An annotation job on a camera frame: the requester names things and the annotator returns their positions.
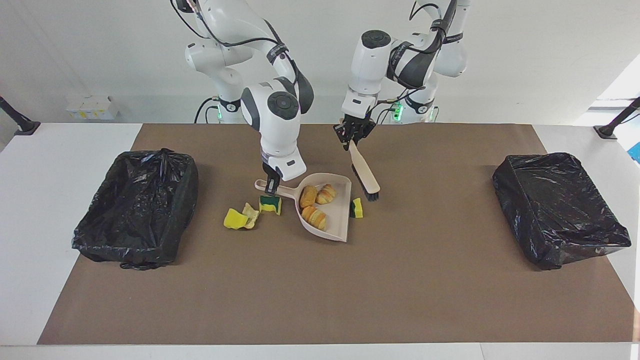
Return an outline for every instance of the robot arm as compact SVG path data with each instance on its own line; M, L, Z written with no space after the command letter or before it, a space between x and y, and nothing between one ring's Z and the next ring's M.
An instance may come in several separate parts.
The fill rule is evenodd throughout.
M383 78L412 90L400 101L405 108L403 118L417 122L424 118L435 98L438 80L433 73L455 77L466 69L467 56L460 40L470 0L417 2L419 9L425 9L435 19L428 34L414 33L402 41L384 31L372 30L364 33L356 45L351 80L342 104L344 122L334 127L345 149L350 140L357 144L375 127L371 112L376 105L385 103L378 101Z
M300 115L311 107L313 89L271 24L244 0L184 1L195 13L199 30L214 42L210 48L190 45L187 60L215 80L223 108L229 112L241 109L245 121L261 134L263 169L268 175L266 192L273 195L280 180L288 181L307 171L297 141ZM251 49L266 55L278 78L246 88L242 85L240 74L228 66L251 58Z

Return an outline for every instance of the yellow sponge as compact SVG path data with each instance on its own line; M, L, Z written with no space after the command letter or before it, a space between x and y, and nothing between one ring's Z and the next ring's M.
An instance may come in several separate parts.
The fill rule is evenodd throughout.
M363 218L362 201L360 198L354 199L351 202L351 209L349 209L349 216L352 218Z
M238 230L244 227L247 221L249 221L249 217L240 214L234 209L229 209L225 216L225 227L227 229Z
M282 199L275 196L260 196L260 212L272 211L280 215L282 209Z
M244 227L247 229L253 229L255 222L258 220L258 216L260 216L260 211L253 209L251 205L246 202L244 204L244 209L242 210L242 215L249 218Z

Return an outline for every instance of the croissant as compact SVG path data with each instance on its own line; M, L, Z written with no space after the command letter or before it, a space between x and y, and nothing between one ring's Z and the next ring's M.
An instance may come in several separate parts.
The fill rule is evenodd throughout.
M304 209L307 206L311 206L316 203L316 196L318 189L315 186L307 185L302 189L302 196L300 197L300 208Z
M307 206L302 210L302 218L318 230L326 230L326 214L315 206Z
M334 200L334 198L338 195L338 192L330 185L326 184L322 189L318 192L316 197L316 202L320 205L325 205Z

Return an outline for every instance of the brown table mat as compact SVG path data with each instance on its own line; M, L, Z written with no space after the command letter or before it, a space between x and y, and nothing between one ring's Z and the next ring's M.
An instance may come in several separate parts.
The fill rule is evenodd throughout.
M380 200L349 221L348 243L306 232L289 199L252 231L223 227L228 208L257 206L259 138L248 126L144 125L134 150L184 152L200 171L178 260L138 272L79 257L39 344L637 340L607 258L537 271L509 231L491 176L508 154L545 153L531 126L377 128L359 148ZM330 126L303 126L299 146L307 174L349 176L363 197Z

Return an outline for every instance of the white dustpan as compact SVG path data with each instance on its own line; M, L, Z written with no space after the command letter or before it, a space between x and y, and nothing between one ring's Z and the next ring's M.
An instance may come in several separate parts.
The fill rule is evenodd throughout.
M300 200L300 195L302 195L302 190L305 186L312 185L319 190L325 184L331 184L338 195L329 204L315 205L319 210L326 214L326 231L322 231L309 225L309 223L302 218L298 201ZM258 190L264 191L266 186L267 182L265 180L256 180L255 182L255 188ZM305 177L300 185L295 189L282 185L279 186L276 191L276 195L295 200L298 218L300 219L302 226L304 226L308 232L321 238L333 241L342 241L345 243L347 242L349 208L351 207L351 180L349 180L348 177L327 173L311 174Z

